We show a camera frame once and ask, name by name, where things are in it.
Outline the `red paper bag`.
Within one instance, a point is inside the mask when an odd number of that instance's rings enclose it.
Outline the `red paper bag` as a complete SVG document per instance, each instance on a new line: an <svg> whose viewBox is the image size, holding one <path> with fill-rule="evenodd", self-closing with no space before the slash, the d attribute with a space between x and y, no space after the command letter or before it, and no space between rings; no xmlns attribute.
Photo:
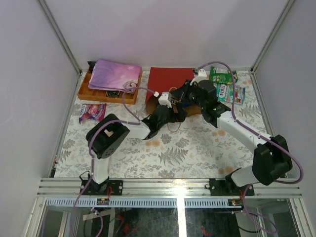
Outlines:
<svg viewBox="0 0 316 237"><path fill-rule="evenodd" d="M180 88L183 86L186 80L193 79L194 73L190 68L156 68L150 69L150 75L148 80L148 89L157 91L159 93L169 92L172 87ZM158 98L153 93L147 92L146 95L146 112L151 115L154 110L160 105ZM198 115L201 113L201 109L197 106L183 107L188 113L187 117Z"/></svg>

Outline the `green candy packet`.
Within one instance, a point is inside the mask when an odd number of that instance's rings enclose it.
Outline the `green candy packet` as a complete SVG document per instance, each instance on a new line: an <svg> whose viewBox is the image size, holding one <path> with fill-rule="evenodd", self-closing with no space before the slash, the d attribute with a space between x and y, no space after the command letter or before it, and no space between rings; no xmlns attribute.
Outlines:
<svg viewBox="0 0 316 237"><path fill-rule="evenodd" d="M228 69L212 66L210 70L210 74L209 74L209 79L213 83L217 83L217 84L232 84L233 79L235 80L235 82L238 81L237 72L236 71L232 71L232 72L233 72L233 76L231 75Z"/></svg>

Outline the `teal Fox's candy bag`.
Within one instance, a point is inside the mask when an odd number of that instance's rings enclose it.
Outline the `teal Fox's candy bag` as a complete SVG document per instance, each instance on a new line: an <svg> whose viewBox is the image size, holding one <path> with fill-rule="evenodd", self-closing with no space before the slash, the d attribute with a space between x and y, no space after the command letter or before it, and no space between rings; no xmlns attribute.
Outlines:
<svg viewBox="0 0 316 237"><path fill-rule="evenodd" d="M216 95L218 101L233 103L233 98L235 99L235 104L243 104L245 100L245 87L236 85L235 92L233 85L217 84L216 85Z"/></svg>

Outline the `pink purple Fox's candy bag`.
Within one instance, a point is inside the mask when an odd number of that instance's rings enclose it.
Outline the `pink purple Fox's candy bag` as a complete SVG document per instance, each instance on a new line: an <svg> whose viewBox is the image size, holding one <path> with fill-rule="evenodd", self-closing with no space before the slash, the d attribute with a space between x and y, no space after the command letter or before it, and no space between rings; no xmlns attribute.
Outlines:
<svg viewBox="0 0 316 237"><path fill-rule="evenodd" d="M79 124L86 120L101 121L107 104L83 104L79 114Z"/></svg>

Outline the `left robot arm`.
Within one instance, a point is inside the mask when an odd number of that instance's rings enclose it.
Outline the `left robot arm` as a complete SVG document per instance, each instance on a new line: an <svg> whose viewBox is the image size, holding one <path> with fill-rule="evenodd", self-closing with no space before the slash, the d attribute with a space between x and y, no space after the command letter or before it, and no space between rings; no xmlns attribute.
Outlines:
<svg viewBox="0 0 316 237"><path fill-rule="evenodd" d="M86 135L89 153L92 155L91 189L98 195L108 189L110 156L126 138L148 140L168 123L183 122L187 112L182 105L176 104L177 111L165 105L159 105L151 115L139 122L118 119L115 114L104 117Z"/></svg>

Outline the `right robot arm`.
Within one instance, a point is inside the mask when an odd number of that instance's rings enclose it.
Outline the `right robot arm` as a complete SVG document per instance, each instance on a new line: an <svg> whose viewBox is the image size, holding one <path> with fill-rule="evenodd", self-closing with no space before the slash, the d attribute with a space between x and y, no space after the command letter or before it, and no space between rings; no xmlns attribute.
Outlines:
<svg viewBox="0 0 316 237"><path fill-rule="evenodd" d="M280 135L261 134L238 120L231 108L218 101L216 88L210 81L187 80L171 95L177 103L199 107L207 123L229 133L253 154L251 166L239 168L226 177L225 189L229 194L236 195L243 186L252 183L268 186L292 169L286 140Z"/></svg>

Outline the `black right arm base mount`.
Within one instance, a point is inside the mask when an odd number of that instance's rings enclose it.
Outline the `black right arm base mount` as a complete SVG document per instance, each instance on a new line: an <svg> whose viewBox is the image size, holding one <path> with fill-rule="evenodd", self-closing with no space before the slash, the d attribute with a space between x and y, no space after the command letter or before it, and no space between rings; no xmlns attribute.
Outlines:
<svg viewBox="0 0 316 237"><path fill-rule="evenodd" d="M254 196L254 188L250 186L250 188L246 189L246 185L242 187L238 187L233 181L226 180L226 179L209 179L208 187L205 186L207 189L210 190L210 195L215 197L221 196L239 196L243 197L243 194L246 196Z"/></svg>

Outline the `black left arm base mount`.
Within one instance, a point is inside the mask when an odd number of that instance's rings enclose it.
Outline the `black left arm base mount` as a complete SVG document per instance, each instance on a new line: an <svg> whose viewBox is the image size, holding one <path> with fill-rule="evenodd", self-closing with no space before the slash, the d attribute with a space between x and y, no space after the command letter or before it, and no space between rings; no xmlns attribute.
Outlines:
<svg viewBox="0 0 316 237"><path fill-rule="evenodd" d="M123 181L122 180L110 180L109 178L97 184L90 175L89 171L85 171L79 176L81 180L80 192L83 189L83 195L90 196L121 196L123 191Z"/></svg>

